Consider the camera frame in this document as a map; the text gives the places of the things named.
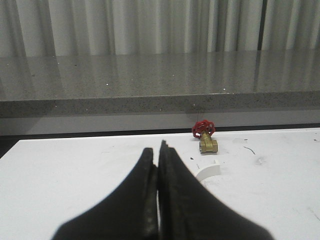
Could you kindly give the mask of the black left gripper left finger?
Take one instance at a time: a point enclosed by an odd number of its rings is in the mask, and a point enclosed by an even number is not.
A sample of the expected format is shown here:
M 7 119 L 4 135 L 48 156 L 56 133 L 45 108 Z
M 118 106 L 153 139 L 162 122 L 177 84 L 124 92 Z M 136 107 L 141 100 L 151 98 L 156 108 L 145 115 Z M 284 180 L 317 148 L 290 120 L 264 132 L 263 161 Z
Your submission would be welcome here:
M 158 169 L 145 148 L 123 182 L 104 200 L 62 224 L 55 240 L 156 240 Z

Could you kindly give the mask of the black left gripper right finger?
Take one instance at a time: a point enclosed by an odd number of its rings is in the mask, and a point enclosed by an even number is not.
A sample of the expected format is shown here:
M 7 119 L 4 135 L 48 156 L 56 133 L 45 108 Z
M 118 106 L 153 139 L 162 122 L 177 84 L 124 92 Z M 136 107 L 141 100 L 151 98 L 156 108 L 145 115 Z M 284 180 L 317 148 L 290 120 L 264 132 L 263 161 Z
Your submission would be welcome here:
M 159 150 L 158 200 L 162 240 L 273 239 L 212 195 L 165 141 Z

